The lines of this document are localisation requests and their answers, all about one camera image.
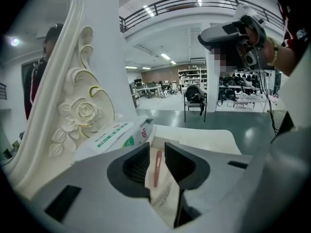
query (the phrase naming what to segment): air conditioner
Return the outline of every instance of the air conditioner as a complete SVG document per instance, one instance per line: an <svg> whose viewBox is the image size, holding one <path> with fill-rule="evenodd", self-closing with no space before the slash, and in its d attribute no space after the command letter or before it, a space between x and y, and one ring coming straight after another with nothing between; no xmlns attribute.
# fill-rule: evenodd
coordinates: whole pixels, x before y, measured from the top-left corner
<svg viewBox="0 0 311 233"><path fill-rule="evenodd" d="M205 63L205 62L206 62L206 58L193 58L193 59L190 59L190 63L200 64L200 63Z"/></svg>

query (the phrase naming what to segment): pink pen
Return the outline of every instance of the pink pen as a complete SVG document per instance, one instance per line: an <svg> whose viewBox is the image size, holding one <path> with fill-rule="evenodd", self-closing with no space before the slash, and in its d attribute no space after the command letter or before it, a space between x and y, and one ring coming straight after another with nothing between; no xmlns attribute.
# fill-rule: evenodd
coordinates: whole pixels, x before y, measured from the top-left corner
<svg viewBox="0 0 311 233"><path fill-rule="evenodd" d="M154 181L154 187L157 187L157 182L159 180L161 159L162 159L162 151L159 150L158 152L156 152L156 158L155 158L155 181Z"/></svg>

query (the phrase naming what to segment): balcony railing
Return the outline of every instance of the balcony railing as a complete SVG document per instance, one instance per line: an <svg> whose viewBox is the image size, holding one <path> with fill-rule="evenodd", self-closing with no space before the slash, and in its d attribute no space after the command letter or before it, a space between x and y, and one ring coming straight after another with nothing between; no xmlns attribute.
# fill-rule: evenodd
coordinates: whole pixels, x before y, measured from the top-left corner
<svg viewBox="0 0 311 233"><path fill-rule="evenodd" d="M201 6L199 5L198 0L162 0L150 4L148 7L155 16L158 16L175 10L195 7L214 7L236 10L240 4L250 6L262 17L263 20L272 23L282 30L284 29L282 18L257 4L245 0L202 0ZM150 15L144 8L142 8L126 18L120 17L120 30L121 32L125 32L150 18Z"/></svg>
<svg viewBox="0 0 311 233"><path fill-rule="evenodd" d="M6 85L2 84L2 83L0 83L0 99L7 100L7 97L6 97Z"/></svg>

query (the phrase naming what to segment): bracelet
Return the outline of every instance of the bracelet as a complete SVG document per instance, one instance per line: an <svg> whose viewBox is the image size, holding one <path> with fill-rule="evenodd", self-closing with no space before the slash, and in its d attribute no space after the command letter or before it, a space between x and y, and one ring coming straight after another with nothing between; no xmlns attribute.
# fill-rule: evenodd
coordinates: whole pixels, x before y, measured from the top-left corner
<svg viewBox="0 0 311 233"><path fill-rule="evenodd" d="M278 46L277 46L276 41L273 38L267 37L267 39L272 41L273 47L274 47L274 58L273 58L273 60L271 62L267 63L267 65L274 67L274 64L275 64L275 62L277 60Z"/></svg>

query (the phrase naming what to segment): black cap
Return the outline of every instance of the black cap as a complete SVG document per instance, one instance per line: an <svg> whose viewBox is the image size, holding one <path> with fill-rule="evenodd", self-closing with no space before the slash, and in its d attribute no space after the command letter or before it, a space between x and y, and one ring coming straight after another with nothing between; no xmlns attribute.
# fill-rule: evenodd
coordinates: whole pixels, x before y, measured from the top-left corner
<svg viewBox="0 0 311 233"><path fill-rule="evenodd" d="M47 36L45 37L45 41L47 42L48 40L51 39L58 39L60 32L63 29L63 24L61 23L57 23L57 25L55 27L51 27L47 33Z"/></svg>

